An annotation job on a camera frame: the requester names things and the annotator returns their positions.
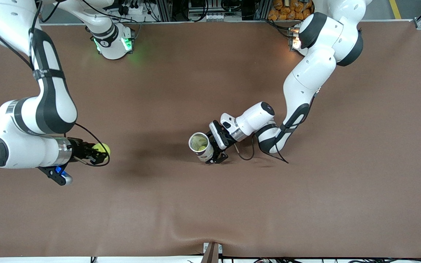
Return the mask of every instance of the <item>black bracket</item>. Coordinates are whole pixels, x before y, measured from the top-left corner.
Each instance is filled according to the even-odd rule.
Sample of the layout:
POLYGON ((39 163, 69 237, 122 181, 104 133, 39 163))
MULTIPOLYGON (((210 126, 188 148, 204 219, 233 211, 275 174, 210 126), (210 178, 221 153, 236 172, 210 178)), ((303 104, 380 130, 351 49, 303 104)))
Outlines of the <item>black bracket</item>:
POLYGON ((64 169, 68 163, 60 166, 49 166, 49 167, 37 167, 40 171, 48 176, 51 180, 57 184, 63 186, 72 182, 72 177, 67 174, 64 169))
MULTIPOLYGON (((214 120, 212 122, 214 126, 217 128, 217 134, 224 143, 224 145, 229 148, 237 141, 230 136, 230 133, 227 131, 224 126, 220 125, 218 121, 214 120)), ((217 145, 216 139, 214 138, 214 134, 209 130, 206 133, 207 137, 209 138, 210 145, 214 148, 214 155, 212 158, 206 161, 207 164, 213 163, 221 163, 228 158, 228 155, 225 153, 225 150, 222 150, 219 145, 217 145)))

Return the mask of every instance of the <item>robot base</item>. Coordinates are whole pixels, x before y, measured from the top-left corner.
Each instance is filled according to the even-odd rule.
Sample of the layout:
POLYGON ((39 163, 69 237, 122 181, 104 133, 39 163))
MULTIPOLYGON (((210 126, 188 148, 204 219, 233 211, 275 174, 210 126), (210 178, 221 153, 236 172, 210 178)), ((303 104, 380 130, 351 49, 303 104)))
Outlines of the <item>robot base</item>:
POLYGON ((104 47, 95 41, 98 53, 109 60, 118 60, 126 54, 132 54, 134 38, 136 37, 136 32, 131 28, 120 23, 115 23, 115 25, 118 27, 118 37, 112 42, 110 47, 104 47))

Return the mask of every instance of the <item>cable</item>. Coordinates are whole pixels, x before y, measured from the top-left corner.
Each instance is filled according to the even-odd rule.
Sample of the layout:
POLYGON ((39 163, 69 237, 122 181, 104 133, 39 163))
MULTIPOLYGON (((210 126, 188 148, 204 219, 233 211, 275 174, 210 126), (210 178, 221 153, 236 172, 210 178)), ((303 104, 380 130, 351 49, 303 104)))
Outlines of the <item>cable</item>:
POLYGON ((139 25, 139 29, 137 30, 137 34, 134 36, 134 40, 136 40, 139 37, 139 32, 141 32, 142 24, 144 22, 145 22, 145 17, 144 17, 144 21, 139 25))
POLYGON ((230 0, 222 0, 222 1, 220 2, 220 7, 222 7, 222 9, 223 9, 223 10, 225 10, 225 11, 227 11, 227 12, 236 12, 236 11, 241 10, 241 2, 240 2, 240 1, 239 1, 239 6, 237 6, 237 7, 236 7, 236 8, 234 8, 233 10, 232 10, 232 8, 230 7, 231 5, 227 5, 227 7, 225 7, 224 3, 225 3, 225 2, 227 2, 227 1, 230 1, 230 0))
POLYGON ((87 2, 86 2, 86 0, 82 0, 82 2, 84 2, 84 3, 85 3, 86 5, 88 5, 90 8, 92 8, 92 9, 93 9, 93 10, 95 10, 97 13, 100 13, 100 14, 102 14, 102 15, 106 15, 106 16, 109 16, 109 17, 114 17, 114 18, 116 18, 116 19, 126 19, 126 20, 129 20, 129 21, 135 22, 135 23, 139 23, 139 22, 137 22, 136 20, 131 19, 131 18, 122 18, 122 17, 116 16, 116 15, 109 15, 109 14, 106 14, 106 13, 102 13, 102 12, 100 12, 99 10, 96 10, 96 9, 95 9, 95 7, 93 7, 92 5, 90 5, 89 3, 87 3, 87 2))
POLYGON ((189 21, 189 22, 199 22, 199 21, 203 20, 204 17, 206 17, 207 12, 209 11, 209 2, 208 2, 208 0, 202 0, 203 1, 202 15, 201 15, 201 17, 198 20, 191 20, 191 19, 189 19, 189 17, 187 15, 185 15, 183 8, 185 7, 186 1, 187 0, 182 0, 182 6, 181 6, 181 13, 182 13, 182 16, 184 17, 184 19, 186 19, 186 21, 189 21))
POLYGON ((43 4, 43 2, 40 1, 40 3, 38 4, 37 11, 35 12, 34 20, 32 21, 32 26, 30 27, 30 30, 29 30, 29 62, 30 62, 30 68, 32 70, 35 70, 34 65, 33 65, 33 61, 32 61, 33 35, 34 35, 34 30, 35 30, 35 24, 37 23, 38 14, 40 13, 40 9, 42 8, 42 4, 43 4))
POLYGON ((42 21, 42 23, 47 22, 48 20, 50 20, 50 18, 52 17, 53 13, 55 13, 55 10, 58 8, 58 5, 60 5, 61 2, 57 2, 57 4, 55 5, 55 8, 53 8, 52 12, 48 15, 48 17, 46 19, 40 19, 42 21))
POLYGON ((151 17, 156 21, 156 22, 160 22, 160 20, 159 20, 159 18, 157 18, 157 16, 155 15, 155 13, 154 13, 154 11, 153 11, 153 8, 152 8, 152 5, 151 5, 151 3, 149 2, 149 0, 145 0, 144 1, 144 5, 145 5, 145 8, 147 9, 147 11, 150 11, 151 12, 151 17))
MULTIPOLYGON (((308 114, 306 114, 306 115, 303 117, 303 119, 302 119, 299 123, 292 124, 292 125, 290 125, 289 127, 292 127, 292 126, 297 126, 297 127, 298 127, 298 125, 300 125, 300 124, 304 123, 304 121, 306 120, 306 117, 307 117, 307 116, 308 116, 308 114)), ((265 151, 263 151, 263 150, 261 149, 261 145, 259 145, 259 150, 261 150, 261 152, 263 152, 263 153, 265 153, 265 154, 269 155, 270 157, 276 158, 276 159, 281 160, 281 161, 283 161, 283 162, 285 162, 285 163, 289 163, 289 162, 288 162, 288 161, 287 161, 287 160, 286 160, 286 159, 282 156, 282 154, 280 153, 280 151, 279 151, 279 147, 277 146, 276 139, 277 139, 277 136, 275 136, 275 137, 274 137, 274 145, 276 146, 276 150, 277 150, 277 153, 279 154, 280 158, 279 158, 279 157, 277 157, 277 156, 272 155, 271 153, 266 153, 265 151)))
POLYGON ((30 66, 30 63, 24 58, 24 57, 22 57, 22 55, 19 53, 19 52, 17 52, 17 50, 15 50, 13 47, 11 47, 5 40, 3 40, 1 37, 0 37, 0 41, 1 41, 1 43, 3 43, 5 46, 7 46, 7 48, 9 48, 12 52, 14 52, 20 59, 22 59, 22 61, 25 63, 25 64, 27 64, 27 66, 29 66, 30 68, 32 68, 31 66, 30 66))
POLYGON ((93 167, 102 167, 102 166, 106 166, 107 164, 110 163, 110 154, 107 151, 107 148, 105 148, 105 145, 103 145, 103 143, 97 138, 97 136, 95 136, 92 132, 90 132, 90 130, 88 130, 86 127, 75 123, 75 125, 79 126, 80 128, 83 128, 86 132, 88 132, 92 137, 94 137, 95 140, 97 140, 97 142, 103 147, 103 149, 105 150, 105 154, 107 154, 107 162, 106 163, 102 163, 102 164, 90 164, 90 163, 85 163, 85 165, 88 166, 93 166, 93 167))
POLYGON ((204 17, 206 17, 207 16, 207 12, 209 11, 209 2, 208 2, 208 0, 203 0, 204 2, 205 2, 205 5, 204 5, 204 7, 202 8, 202 15, 201 15, 201 18, 199 18, 198 20, 196 20, 195 22, 199 22, 199 21, 201 21, 201 20, 203 20, 204 19, 204 17))
POLYGON ((251 154, 251 157, 249 157, 248 159, 244 158, 243 156, 240 155, 238 148, 236 148, 236 144, 235 144, 235 148, 237 149, 237 154, 240 158, 242 158, 243 160, 251 160, 254 157, 254 133, 251 136, 251 148, 253 149, 253 153, 251 154))
POLYGON ((270 20, 267 20, 267 19, 264 19, 264 18, 257 18, 256 20, 261 20, 261 21, 267 22, 269 25, 271 25, 272 27, 277 29, 277 31, 286 38, 294 38, 294 37, 291 37, 289 35, 285 35, 284 32, 281 31, 281 30, 289 30, 288 27, 276 25, 276 23, 274 21, 270 21, 270 20))

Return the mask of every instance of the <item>brown table surface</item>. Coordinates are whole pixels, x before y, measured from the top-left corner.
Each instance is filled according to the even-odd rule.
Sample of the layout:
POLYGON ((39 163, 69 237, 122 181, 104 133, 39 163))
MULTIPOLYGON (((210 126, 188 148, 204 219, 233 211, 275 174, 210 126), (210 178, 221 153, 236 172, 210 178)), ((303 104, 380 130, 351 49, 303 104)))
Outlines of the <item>brown table surface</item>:
MULTIPOLYGON (((45 27, 78 122, 112 159, 70 164, 66 187, 0 169, 0 256, 186 255, 217 241, 227 256, 421 258, 421 31, 360 27, 363 54, 323 86, 282 150, 290 164, 230 149, 214 166, 189 150, 192 133, 261 100, 285 117, 282 84, 301 56, 274 28, 144 25, 134 54, 108 61, 82 26, 45 27)), ((0 47, 0 105, 38 92, 0 47)))

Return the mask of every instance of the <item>paper cup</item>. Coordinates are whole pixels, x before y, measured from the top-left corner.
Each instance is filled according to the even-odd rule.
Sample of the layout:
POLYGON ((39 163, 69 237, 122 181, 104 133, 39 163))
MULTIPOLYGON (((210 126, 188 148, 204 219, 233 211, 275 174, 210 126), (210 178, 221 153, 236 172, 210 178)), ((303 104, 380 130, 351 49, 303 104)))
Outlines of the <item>paper cup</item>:
POLYGON ((188 145, 201 161, 208 161, 214 155, 214 148, 212 148, 209 138, 204 133, 194 133, 189 138, 188 145))

